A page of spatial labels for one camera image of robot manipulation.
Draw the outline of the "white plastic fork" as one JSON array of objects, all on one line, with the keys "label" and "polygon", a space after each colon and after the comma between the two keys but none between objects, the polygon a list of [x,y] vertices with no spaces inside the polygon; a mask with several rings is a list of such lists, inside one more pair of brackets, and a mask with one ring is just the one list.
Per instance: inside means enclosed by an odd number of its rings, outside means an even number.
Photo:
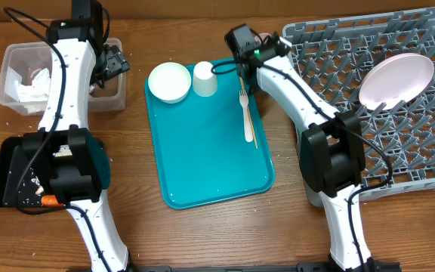
[{"label": "white plastic fork", "polygon": [[251,122],[248,114],[248,96],[243,90],[239,92],[239,102],[242,107],[245,140],[247,142],[252,142],[253,136],[251,131]]}]

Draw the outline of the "white napkin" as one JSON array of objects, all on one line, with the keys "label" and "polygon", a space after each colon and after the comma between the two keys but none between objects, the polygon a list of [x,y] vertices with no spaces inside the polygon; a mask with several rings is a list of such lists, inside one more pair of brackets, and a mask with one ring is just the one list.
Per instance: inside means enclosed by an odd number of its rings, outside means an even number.
[{"label": "white napkin", "polygon": [[3,88],[10,108],[24,116],[42,114],[45,111],[51,85],[48,68],[36,68],[29,75],[29,84],[24,85],[23,77],[9,67]]}]

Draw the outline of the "rice and peanut scraps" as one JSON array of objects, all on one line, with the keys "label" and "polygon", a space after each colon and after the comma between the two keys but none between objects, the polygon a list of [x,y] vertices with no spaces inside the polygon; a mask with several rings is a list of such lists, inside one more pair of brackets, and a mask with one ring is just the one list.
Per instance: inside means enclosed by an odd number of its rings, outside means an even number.
[{"label": "rice and peanut scraps", "polygon": [[45,190],[34,171],[30,169],[26,173],[23,183],[18,190],[17,186],[20,176],[21,172],[10,170],[5,188],[5,202],[14,203],[15,195],[18,194],[18,199],[24,204],[40,203]]}]

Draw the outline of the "orange carrot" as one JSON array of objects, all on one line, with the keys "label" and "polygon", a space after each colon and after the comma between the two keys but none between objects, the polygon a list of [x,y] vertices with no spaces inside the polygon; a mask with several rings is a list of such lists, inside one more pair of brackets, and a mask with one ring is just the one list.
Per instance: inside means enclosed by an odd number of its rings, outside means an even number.
[{"label": "orange carrot", "polygon": [[59,203],[55,195],[44,195],[41,198],[41,204],[48,208],[64,207],[63,203]]}]

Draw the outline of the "white round plate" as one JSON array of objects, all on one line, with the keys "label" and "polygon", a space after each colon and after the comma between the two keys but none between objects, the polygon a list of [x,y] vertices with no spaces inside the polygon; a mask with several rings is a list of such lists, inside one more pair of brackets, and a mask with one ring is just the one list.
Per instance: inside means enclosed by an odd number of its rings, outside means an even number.
[{"label": "white round plate", "polygon": [[403,53],[380,62],[362,80],[359,102],[368,110],[394,108],[399,102],[417,97],[430,84],[434,64],[429,57]]}]

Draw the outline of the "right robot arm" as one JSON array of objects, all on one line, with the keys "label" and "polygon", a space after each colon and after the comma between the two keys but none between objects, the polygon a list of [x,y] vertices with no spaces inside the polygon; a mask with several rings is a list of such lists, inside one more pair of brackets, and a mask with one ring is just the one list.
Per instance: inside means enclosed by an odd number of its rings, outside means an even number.
[{"label": "right robot arm", "polygon": [[322,206],[329,226],[329,267],[333,271],[373,271],[375,261],[366,245],[359,189],[365,154],[359,119],[340,112],[298,75],[288,58],[292,45],[273,34],[255,39],[245,24],[224,37],[236,71],[251,90],[268,93],[293,121],[298,158],[307,196]]}]

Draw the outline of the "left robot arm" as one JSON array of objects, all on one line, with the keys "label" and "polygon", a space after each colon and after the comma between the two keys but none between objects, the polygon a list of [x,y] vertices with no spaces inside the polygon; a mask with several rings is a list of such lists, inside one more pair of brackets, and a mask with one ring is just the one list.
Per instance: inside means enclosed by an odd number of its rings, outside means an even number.
[{"label": "left robot arm", "polygon": [[46,110],[35,133],[23,136],[23,151],[45,195],[43,214],[67,211],[91,257],[92,271],[131,271],[131,255],[109,208],[110,161],[88,129],[89,88],[130,66],[117,47],[105,43],[108,11],[97,1],[72,2],[71,17],[54,20],[43,41],[51,48],[51,85]]}]

